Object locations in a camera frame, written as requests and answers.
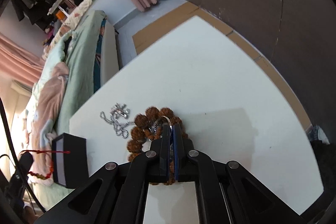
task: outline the silver chain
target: silver chain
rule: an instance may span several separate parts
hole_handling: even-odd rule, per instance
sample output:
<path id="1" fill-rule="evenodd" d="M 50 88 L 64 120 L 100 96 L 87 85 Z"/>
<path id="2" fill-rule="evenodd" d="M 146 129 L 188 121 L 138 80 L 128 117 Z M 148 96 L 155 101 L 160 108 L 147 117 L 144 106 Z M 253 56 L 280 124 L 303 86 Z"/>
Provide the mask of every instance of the silver chain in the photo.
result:
<path id="1" fill-rule="evenodd" d="M 125 107 L 126 107 L 125 104 L 123 104 L 122 106 L 120 106 L 118 103 L 115 104 L 115 106 L 111 108 L 110 119 L 106 118 L 105 113 L 103 111 L 100 113 L 100 118 L 102 118 L 108 124 L 113 125 L 115 134 L 117 136 L 121 135 L 124 139 L 128 137 L 128 131 L 125 129 L 125 127 L 135 124 L 134 121 L 128 121 L 124 123 L 118 122 L 117 119 L 120 116 L 124 117 L 125 119 L 128 118 L 130 110 L 128 108 L 125 109 Z"/>

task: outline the tabletop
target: tabletop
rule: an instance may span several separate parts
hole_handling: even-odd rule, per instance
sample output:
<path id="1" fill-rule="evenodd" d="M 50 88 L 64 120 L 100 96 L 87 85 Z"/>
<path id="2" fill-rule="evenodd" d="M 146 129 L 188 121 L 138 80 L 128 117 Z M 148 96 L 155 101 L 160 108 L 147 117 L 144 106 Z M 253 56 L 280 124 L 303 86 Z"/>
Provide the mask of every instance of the tabletop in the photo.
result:
<path id="1" fill-rule="evenodd" d="M 115 103 L 127 104 L 129 120 L 149 106 L 171 108 L 195 149 L 240 162 L 299 214 L 323 192 L 314 153 L 286 99 L 248 55 L 197 16 L 132 60 L 70 119 L 70 133 L 87 139 L 90 175 L 109 161 L 127 162 L 130 137 L 116 136 L 100 118 Z M 150 185 L 144 223 L 198 223 L 194 183 Z"/>

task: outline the floor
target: floor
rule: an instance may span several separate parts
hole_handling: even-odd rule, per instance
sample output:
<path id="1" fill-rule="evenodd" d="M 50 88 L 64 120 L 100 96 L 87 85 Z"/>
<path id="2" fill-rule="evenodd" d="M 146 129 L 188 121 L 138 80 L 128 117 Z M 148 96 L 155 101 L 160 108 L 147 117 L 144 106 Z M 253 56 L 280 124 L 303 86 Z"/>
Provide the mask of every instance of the floor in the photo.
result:
<path id="1" fill-rule="evenodd" d="M 157 5 L 151 7 L 144 13 L 137 14 L 124 26 L 117 29 L 119 32 L 117 39 L 117 50 L 120 57 L 120 68 L 126 66 L 137 56 L 132 36 L 147 25 L 151 24 L 158 18 L 167 14 L 171 10 L 174 10 L 185 2 L 185 0 L 160 0 Z"/>

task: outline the metal screw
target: metal screw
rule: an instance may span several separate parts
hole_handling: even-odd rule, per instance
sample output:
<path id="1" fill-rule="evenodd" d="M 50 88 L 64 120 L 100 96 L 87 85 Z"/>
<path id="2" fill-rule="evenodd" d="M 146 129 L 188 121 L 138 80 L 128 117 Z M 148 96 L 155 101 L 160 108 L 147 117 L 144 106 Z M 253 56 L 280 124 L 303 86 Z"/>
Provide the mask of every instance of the metal screw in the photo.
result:
<path id="1" fill-rule="evenodd" d="M 156 156 L 156 152 L 153 151 L 153 150 L 149 150 L 149 151 L 146 152 L 146 156 L 147 156 L 148 158 L 153 158 L 153 157 Z"/>
<path id="2" fill-rule="evenodd" d="M 237 169 L 239 167 L 239 163 L 232 160 L 229 162 L 229 167 L 232 168 L 232 169 Z"/>
<path id="3" fill-rule="evenodd" d="M 114 162 L 108 162 L 107 164 L 105 164 L 105 168 L 106 170 L 113 170 L 114 168 L 116 168 L 117 165 Z"/>
<path id="4" fill-rule="evenodd" d="M 199 152 L 197 150 L 190 150 L 188 154 L 190 157 L 197 157 Z"/>

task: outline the red string bracelet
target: red string bracelet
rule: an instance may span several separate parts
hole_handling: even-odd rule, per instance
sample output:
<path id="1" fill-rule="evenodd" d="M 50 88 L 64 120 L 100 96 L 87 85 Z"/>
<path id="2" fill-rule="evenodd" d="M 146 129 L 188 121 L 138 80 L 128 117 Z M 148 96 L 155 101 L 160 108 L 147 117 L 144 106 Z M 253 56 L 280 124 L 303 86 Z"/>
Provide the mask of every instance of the red string bracelet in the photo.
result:
<path id="1" fill-rule="evenodd" d="M 64 154 L 70 154 L 70 151 L 52 151 L 52 150 L 22 150 L 21 152 L 34 152 L 37 154 L 41 153 L 64 153 Z M 49 173 L 44 175 L 34 173 L 32 171 L 29 171 L 28 174 L 34 177 L 37 177 L 38 179 L 47 180 L 51 177 L 52 173 L 54 172 L 54 163 L 51 161 Z"/>

